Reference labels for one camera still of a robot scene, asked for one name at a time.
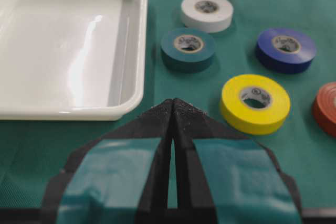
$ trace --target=blue tape roll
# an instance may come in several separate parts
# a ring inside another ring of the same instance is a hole
[[[161,48],[167,67],[180,72],[199,72],[213,62],[215,40],[202,31],[179,28],[163,36]]]
[[[256,55],[268,69],[281,73],[305,71],[316,55],[314,42],[303,33],[286,28],[270,28],[258,39]]]

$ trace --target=white plastic tray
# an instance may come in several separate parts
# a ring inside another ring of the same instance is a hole
[[[147,0],[0,0],[0,119],[117,120],[143,96]]]

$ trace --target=red tape roll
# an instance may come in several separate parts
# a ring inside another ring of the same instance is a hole
[[[312,114],[325,132],[336,137],[336,82],[328,83],[319,90]]]

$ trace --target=teal tape roll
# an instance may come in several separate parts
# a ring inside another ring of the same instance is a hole
[[[199,72],[213,62],[215,40],[202,31],[179,28],[163,36],[161,48],[167,67],[180,72]]]

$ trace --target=yellow tape roll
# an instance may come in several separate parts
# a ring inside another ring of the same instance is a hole
[[[257,101],[259,108],[248,105],[249,101]],[[290,110],[290,100],[283,87],[271,79],[243,74],[225,83],[220,107],[232,127],[245,133],[264,135],[282,126]]]

